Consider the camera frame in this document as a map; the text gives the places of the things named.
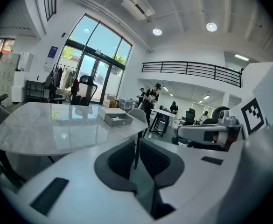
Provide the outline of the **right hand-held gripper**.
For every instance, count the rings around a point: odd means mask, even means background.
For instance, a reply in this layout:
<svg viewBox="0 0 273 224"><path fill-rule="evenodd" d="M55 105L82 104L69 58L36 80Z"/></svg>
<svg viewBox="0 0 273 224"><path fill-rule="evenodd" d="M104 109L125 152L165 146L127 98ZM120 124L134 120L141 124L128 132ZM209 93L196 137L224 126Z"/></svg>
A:
<svg viewBox="0 0 273 224"><path fill-rule="evenodd" d="M273 125L273 64L251 96L219 113L214 125L181 126L177 134L190 140L190 148L228 152L240 140Z"/></svg>

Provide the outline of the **red garment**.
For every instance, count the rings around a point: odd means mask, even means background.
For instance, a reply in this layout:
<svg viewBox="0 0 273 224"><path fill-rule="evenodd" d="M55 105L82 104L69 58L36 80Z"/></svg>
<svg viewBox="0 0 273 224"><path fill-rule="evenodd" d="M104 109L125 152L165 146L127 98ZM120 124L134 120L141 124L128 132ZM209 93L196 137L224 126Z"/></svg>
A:
<svg viewBox="0 0 273 224"><path fill-rule="evenodd" d="M72 87L71 87L71 94L72 95L75 94L78 90L79 90L79 85L78 85L78 79L76 78L74 80Z"/></svg>

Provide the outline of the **blue white wall poster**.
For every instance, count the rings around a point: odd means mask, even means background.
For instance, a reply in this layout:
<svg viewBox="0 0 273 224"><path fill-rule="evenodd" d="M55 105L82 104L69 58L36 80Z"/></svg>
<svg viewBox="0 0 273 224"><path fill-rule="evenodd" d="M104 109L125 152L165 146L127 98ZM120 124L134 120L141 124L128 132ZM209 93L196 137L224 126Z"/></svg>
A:
<svg viewBox="0 0 273 224"><path fill-rule="evenodd" d="M54 59L55 59L55 55L57 53L58 47L52 46L49 50L48 56L46 58L46 64L50 63L52 64Z"/></svg>

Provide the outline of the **black balcony railing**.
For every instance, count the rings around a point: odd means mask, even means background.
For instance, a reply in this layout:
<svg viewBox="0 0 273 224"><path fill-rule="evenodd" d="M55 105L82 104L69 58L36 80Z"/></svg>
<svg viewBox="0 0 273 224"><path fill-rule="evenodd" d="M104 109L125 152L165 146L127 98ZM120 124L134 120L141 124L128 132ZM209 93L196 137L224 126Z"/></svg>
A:
<svg viewBox="0 0 273 224"><path fill-rule="evenodd" d="M242 88L242 72L199 62L160 61L142 64L142 73L170 73L204 77Z"/></svg>

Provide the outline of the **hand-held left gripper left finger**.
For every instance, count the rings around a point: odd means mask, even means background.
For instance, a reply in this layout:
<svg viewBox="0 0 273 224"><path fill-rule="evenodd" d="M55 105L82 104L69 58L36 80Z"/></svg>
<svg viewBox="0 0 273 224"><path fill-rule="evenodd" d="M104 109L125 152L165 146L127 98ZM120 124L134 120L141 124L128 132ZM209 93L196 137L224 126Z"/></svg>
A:
<svg viewBox="0 0 273 224"><path fill-rule="evenodd" d="M131 167L135 159L134 139L103 152L94 162L99 180L110 189L136 193L137 185L130 181Z"/></svg>

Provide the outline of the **brown cardboard boxes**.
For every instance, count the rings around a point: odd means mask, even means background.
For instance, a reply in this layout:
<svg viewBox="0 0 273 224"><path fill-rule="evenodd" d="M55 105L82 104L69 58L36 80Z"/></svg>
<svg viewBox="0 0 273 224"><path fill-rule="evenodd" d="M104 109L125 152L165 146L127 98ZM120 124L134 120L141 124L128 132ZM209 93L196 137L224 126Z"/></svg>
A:
<svg viewBox="0 0 273 224"><path fill-rule="evenodd" d="M115 100L114 95L105 94L103 100L103 106L107 108L117 108L118 102Z"/></svg>

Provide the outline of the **black metal shelf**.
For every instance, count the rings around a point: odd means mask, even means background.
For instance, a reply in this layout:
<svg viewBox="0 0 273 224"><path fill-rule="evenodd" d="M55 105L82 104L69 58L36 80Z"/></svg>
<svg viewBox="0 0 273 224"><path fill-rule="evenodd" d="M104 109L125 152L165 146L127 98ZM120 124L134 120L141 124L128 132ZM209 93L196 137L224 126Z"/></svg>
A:
<svg viewBox="0 0 273 224"><path fill-rule="evenodd" d="M27 80L26 100L34 102L43 102L45 93L45 82Z"/></svg>

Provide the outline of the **grey box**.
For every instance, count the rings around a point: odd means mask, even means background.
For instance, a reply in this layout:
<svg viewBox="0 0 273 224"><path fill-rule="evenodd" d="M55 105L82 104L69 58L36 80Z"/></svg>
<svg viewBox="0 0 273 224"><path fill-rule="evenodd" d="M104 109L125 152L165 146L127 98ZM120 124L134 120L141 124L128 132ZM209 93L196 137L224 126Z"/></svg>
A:
<svg viewBox="0 0 273 224"><path fill-rule="evenodd" d="M119 117L121 120L113 121L112 118ZM110 127L118 127L118 126L124 126L124 125L130 125L132 124L133 118L131 118L129 115L125 114L106 114L105 115L105 122Z"/></svg>

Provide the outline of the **white box lid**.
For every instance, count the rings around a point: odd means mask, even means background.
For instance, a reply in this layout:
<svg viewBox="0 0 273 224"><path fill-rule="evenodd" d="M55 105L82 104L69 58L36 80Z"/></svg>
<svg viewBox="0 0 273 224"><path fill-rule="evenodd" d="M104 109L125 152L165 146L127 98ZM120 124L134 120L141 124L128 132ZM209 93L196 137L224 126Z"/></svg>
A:
<svg viewBox="0 0 273 224"><path fill-rule="evenodd" d="M107 108L107 107L99 107L98 108L98 116L105 120L106 114L125 114L126 112L119 108Z"/></svg>

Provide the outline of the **white wall cabinet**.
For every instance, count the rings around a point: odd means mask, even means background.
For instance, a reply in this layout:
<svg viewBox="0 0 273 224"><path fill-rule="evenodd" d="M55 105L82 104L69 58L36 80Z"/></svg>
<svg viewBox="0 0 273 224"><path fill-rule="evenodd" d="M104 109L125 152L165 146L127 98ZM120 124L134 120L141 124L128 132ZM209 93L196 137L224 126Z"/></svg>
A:
<svg viewBox="0 0 273 224"><path fill-rule="evenodd" d="M17 65L17 70L28 73L30 71L32 60L33 60L33 54L29 52L21 51L18 65Z"/></svg>

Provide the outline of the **white ceiling air conditioner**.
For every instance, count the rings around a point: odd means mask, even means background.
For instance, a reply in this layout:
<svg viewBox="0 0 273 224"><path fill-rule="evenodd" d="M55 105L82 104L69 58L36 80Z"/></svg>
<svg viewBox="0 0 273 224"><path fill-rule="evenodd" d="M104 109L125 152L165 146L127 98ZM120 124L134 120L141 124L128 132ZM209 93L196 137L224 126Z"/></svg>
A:
<svg viewBox="0 0 273 224"><path fill-rule="evenodd" d="M155 14L153 7L147 0L122 0L121 6L138 21L145 20Z"/></svg>

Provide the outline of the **white background table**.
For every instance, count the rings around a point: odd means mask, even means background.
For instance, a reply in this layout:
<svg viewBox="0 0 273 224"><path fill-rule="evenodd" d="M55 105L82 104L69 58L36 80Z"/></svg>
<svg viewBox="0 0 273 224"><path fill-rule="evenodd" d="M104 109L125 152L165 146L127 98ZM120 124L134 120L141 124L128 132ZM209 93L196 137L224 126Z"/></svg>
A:
<svg viewBox="0 0 273 224"><path fill-rule="evenodd" d="M149 132L155 133L162 138L163 135L166 133L170 119L175 118L176 115L169 112L169 111L165 111L165 110L161 110L161 109L153 109L152 111L156 113L156 116L149 128ZM160 123L163 123L162 130L159 130Z"/></svg>

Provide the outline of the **black mesh office chair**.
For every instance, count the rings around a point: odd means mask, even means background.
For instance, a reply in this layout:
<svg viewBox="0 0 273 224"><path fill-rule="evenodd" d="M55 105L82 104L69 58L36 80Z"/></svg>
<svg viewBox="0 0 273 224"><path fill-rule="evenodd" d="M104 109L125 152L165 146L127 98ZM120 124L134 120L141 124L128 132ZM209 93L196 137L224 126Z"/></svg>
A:
<svg viewBox="0 0 273 224"><path fill-rule="evenodd" d="M94 83L95 77L83 75L75 86L71 105L88 106L98 86Z"/></svg>

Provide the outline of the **arched glass window door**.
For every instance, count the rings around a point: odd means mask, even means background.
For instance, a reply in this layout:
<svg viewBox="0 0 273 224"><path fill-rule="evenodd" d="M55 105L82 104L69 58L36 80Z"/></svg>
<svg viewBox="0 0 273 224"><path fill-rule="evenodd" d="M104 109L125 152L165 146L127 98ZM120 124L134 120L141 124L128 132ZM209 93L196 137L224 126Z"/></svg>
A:
<svg viewBox="0 0 273 224"><path fill-rule="evenodd" d="M114 29L84 14L68 35L57 63L75 70L77 79L92 76L98 89L91 103L102 104L105 95L118 96L132 47Z"/></svg>

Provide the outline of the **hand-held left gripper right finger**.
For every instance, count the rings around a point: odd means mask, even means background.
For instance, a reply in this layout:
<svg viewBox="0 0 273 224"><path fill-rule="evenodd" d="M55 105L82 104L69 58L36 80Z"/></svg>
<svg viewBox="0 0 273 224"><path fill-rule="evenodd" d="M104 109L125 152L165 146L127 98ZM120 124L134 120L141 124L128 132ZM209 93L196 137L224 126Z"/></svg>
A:
<svg viewBox="0 0 273 224"><path fill-rule="evenodd" d="M140 159L157 188L174 185L185 168L179 155L144 138L140 139Z"/></svg>

